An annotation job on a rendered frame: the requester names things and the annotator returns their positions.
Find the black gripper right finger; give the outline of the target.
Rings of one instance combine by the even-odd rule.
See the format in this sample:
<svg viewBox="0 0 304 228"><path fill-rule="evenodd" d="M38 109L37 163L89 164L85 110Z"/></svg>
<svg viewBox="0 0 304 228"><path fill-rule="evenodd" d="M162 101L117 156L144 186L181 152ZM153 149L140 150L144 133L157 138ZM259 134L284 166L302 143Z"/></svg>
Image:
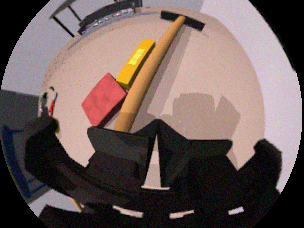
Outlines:
<svg viewBox="0 0 304 228"><path fill-rule="evenodd" d="M157 130L157 153L160 162L160 187L171 185L171 181L183 170L189 159L205 155L227 154L233 146L231 139L187 139L159 119Z"/></svg>

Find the red square tile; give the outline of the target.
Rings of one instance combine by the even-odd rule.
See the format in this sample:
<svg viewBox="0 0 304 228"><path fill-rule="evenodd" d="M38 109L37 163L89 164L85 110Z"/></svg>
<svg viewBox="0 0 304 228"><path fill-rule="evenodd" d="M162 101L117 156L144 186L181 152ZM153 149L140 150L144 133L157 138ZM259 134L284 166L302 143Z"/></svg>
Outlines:
<svg viewBox="0 0 304 228"><path fill-rule="evenodd" d="M92 126L104 127L105 123L111 121L113 115L119 113L127 94L111 73L105 74L81 103L89 123Z"/></svg>

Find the orange long pole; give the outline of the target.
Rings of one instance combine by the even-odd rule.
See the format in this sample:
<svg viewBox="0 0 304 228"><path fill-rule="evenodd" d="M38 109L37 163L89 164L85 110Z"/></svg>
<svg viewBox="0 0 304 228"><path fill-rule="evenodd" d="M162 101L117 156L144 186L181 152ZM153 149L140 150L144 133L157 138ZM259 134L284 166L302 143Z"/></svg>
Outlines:
<svg viewBox="0 0 304 228"><path fill-rule="evenodd" d="M113 130L131 133L133 121L135 121L136 115L139 113L145 94L147 94L149 86L151 86L153 78L155 78L156 71L159 70L165 53L168 53L168 47L171 47L173 38L176 38L177 33L179 33L180 27L183 25L192 26L192 29L199 31L203 31L205 27L204 22L185 17L185 14L173 13L173 11L160 10L160 18L169 19L169 21L173 21L173 23L169 26L169 29L165 31L163 37L159 39L155 49L149 54L139 74L136 75L136 79L128 91L127 98L125 98L123 106L121 106L119 118L117 118L115 129Z"/></svg>

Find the yellow rectangular block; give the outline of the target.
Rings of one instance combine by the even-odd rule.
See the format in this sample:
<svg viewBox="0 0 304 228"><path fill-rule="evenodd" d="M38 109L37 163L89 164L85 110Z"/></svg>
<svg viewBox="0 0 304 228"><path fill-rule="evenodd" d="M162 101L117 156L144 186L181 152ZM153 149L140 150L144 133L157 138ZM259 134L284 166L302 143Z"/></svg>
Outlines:
<svg viewBox="0 0 304 228"><path fill-rule="evenodd" d="M149 39L143 39L140 45L133 51L131 57L125 62L120 74L117 75L116 82L123 86L125 90L131 89L133 81L136 79L136 75L139 74L144 62L147 61L149 54L155 49L155 41L149 41Z"/></svg>

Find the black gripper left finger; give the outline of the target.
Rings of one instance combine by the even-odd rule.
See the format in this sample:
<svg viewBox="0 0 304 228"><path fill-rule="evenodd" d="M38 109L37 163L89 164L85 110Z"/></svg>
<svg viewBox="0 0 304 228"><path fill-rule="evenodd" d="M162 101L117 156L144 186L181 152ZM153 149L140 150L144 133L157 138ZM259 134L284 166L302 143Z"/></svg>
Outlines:
<svg viewBox="0 0 304 228"><path fill-rule="evenodd" d="M157 130L159 130L159 119L155 119L144 129L135 131L135 133L91 126L88 127L87 135L93 150L139 163L139 177L141 186L144 186L153 149L155 149Z"/></svg>

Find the red-handled pliers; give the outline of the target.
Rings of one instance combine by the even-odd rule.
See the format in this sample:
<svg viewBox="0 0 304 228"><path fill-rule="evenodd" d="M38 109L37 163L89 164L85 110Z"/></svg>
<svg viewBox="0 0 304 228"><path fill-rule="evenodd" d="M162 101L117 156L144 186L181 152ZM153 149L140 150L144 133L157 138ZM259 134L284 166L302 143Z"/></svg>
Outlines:
<svg viewBox="0 0 304 228"><path fill-rule="evenodd" d="M55 99L57 99L57 91L55 95L53 95L53 101L51 103L51 107L49 107L49 113L51 113L51 117L52 117L52 110L55 110Z"/></svg>

